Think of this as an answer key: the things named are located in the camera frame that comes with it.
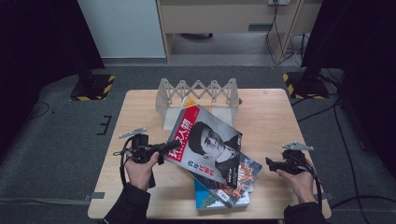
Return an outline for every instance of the person photo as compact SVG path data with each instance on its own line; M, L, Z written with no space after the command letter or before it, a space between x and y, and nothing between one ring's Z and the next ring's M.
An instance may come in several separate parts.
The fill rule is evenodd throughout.
M221 176L229 182L239 166L241 134L224 142L221 136L207 124L198 121L190 130L189 148L206 160L214 160Z

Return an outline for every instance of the black curtain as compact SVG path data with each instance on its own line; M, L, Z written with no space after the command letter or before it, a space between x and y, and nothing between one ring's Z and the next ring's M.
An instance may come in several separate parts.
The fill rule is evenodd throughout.
M361 146L396 177L395 24L394 0L323 0L303 66L344 70L339 93Z
M62 31L74 50L64 47ZM77 0L0 0L0 156L41 89L78 73L76 58L87 69L104 68Z

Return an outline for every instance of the magazine cover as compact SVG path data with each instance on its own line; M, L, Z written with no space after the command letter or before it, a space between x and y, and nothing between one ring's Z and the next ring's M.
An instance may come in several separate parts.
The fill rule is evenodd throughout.
M197 210L211 210L211 209L224 209L228 208L224 203L217 199L214 195L203 186L198 180L194 179L195 187L195 201ZM248 192L241 196L241 198L235 203L234 207L243 207L250 204Z
M193 173L237 187L242 134L201 105L181 109L168 141L181 147L163 158Z
M222 202L228 208L234 207L243 195L249 189L252 189L253 181L262 170L261 164L247 157L243 153L240 154L239 178L236 189L232 189L224 184L220 184L211 179L190 172L195 178L194 181L198 181L213 195L213 197Z

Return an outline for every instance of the metal clip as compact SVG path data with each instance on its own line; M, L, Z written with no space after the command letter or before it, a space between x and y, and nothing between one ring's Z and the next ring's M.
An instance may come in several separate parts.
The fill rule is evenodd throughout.
M120 134L119 139L125 138L125 137L129 137L129 136L133 136L133 135L140 134L140 133L145 133L146 131L147 131L146 128L138 128L138 129L130 131L128 133Z
M290 150L308 150L308 151L313 151L313 147L306 146L304 144L298 143L298 142L293 142L287 145L282 146L285 149L290 149Z

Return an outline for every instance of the white cabinet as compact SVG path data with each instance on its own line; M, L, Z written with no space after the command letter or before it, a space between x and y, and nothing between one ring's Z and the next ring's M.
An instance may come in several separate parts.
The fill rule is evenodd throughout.
M78 0L102 58L165 58L155 0Z

